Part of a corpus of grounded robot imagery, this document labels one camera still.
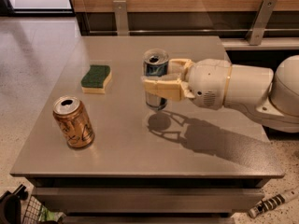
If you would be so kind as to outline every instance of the speckled floor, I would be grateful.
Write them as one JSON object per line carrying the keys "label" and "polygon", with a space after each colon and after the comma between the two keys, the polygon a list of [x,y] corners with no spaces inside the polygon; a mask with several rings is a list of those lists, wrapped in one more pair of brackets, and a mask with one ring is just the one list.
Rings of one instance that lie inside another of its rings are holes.
{"label": "speckled floor", "polygon": [[[32,188],[9,171],[79,37],[74,18],[0,17],[0,195],[19,184]],[[299,186],[299,135],[271,132],[269,138],[286,175],[263,187],[266,198]],[[233,218],[235,223],[299,223],[299,199],[255,219],[239,213]]]}

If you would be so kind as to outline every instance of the table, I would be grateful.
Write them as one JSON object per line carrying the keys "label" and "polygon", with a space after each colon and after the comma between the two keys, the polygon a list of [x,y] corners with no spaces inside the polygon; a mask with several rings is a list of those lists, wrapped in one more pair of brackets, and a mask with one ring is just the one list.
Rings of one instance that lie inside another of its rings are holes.
{"label": "table", "polygon": [[[11,170],[35,185],[49,209],[69,216],[245,212],[267,181],[284,176],[263,127],[237,111],[188,100],[148,109],[140,77],[143,54],[154,48],[195,62],[228,59],[216,36],[82,37]],[[81,91],[92,63],[111,67],[105,95]],[[90,146],[68,146],[52,116],[66,94],[87,108]]]}

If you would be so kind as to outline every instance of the gray tabletop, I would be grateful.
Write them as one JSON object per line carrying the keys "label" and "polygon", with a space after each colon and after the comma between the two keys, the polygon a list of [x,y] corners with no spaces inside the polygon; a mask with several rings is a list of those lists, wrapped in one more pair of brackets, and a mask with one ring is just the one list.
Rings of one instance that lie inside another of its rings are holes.
{"label": "gray tabletop", "polygon": [[[227,59],[214,36],[82,37],[65,66],[11,174],[39,177],[210,177],[272,178],[283,172],[263,131],[243,114],[168,102],[147,108],[143,54],[165,49],[170,58]],[[92,63],[109,64],[106,94],[85,94],[80,81]],[[93,143],[66,144],[52,116],[54,101],[77,96],[95,131]]]}

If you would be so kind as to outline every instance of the silver soda can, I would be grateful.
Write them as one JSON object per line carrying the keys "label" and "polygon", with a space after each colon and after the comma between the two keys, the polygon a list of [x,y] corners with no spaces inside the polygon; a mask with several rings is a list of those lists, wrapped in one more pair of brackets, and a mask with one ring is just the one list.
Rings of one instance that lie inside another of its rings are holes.
{"label": "silver soda can", "polygon": [[[169,57],[162,49],[149,49],[143,57],[143,71],[147,77],[161,77],[167,74]],[[146,92],[146,103],[154,110],[162,110],[167,100]]]}
{"label": "silver soda can", "polygon": [[84,104],[78,98],[60,97],[53,105],[53,116],[69,146],[85,147],[93,141],[93,127]]}

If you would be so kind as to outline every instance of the green and yellow sponge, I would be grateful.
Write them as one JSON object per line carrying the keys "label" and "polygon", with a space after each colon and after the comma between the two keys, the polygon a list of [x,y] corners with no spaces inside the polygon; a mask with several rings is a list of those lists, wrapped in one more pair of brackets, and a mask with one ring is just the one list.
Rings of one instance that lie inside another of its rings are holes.
{"label": "green and yellow sponge", "polygon": [[90,70],[81,80],[84,93],[105,93],[107,83],[112,79],[110,66],[91,64]]}

